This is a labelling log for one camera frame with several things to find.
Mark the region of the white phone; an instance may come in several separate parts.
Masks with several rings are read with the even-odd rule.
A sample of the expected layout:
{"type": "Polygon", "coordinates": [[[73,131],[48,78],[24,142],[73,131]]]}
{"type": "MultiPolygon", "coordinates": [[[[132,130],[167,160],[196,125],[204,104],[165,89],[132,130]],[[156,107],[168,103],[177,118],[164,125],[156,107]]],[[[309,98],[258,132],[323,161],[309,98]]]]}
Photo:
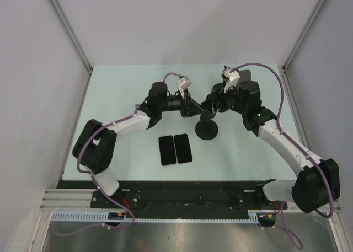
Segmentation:
{"type": "Polygon", "coordinates": [[[192,162],[192,152],[187,134],[175,135],[174,145],[176,158],[179,164],[192,162]]]}

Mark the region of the pink phone black screen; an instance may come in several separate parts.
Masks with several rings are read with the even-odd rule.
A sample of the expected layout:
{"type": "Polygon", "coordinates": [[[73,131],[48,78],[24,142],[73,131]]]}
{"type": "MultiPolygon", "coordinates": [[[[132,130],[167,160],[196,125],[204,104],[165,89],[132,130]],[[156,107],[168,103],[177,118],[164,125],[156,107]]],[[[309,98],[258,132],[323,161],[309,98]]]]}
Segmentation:
{"type": "Polygon", "coordinates": [[[161,165],[163,167],[174,165],[177,162],[173,136],[162,136],[158,139],[161,165]]]}

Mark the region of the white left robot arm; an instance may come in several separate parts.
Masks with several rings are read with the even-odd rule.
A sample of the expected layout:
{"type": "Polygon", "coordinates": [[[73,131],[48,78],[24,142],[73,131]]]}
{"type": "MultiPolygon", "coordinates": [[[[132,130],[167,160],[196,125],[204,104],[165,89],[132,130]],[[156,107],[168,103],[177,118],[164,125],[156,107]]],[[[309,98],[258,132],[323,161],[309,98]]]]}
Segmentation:
{"type": "Polygon", "coordinates": [[[166,83],[155,82],[148,96],[135,106],[132,115],[103,124],[89,120],[72,149],[80,173],[88,173],[99,190],[104,192],[103,202],[114,208],[121,204],[119,182],[110,169],[115,143],[136,132],[154,127],[166,111],[180,111],[182,117],[201,115],[205,109],[197,103],[187,89],[170,95],[166,83]]]}

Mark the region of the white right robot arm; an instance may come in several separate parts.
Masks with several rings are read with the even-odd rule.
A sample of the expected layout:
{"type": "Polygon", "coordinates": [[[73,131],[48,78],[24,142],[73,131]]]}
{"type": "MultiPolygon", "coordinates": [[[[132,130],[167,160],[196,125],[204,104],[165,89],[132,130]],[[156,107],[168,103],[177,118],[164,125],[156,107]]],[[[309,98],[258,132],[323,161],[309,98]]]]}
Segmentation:
{"type": "Polygon", "coordinates": [[[268,208],[274,201],[284,201],[310,213],[328,205],[325,217],[332,217],[334,201],[340,197],[338,164],[331,158],[323,159],[295,140],[282,127],[280,113],[263,106],[260,96],[260,87],[255,81],[218,83],[201,106],[211,115],[228,110],[239,113],[246,130],[270,145],[294,172],[294,182],[266,182],[254,195],[258,207],[268,208]]]}

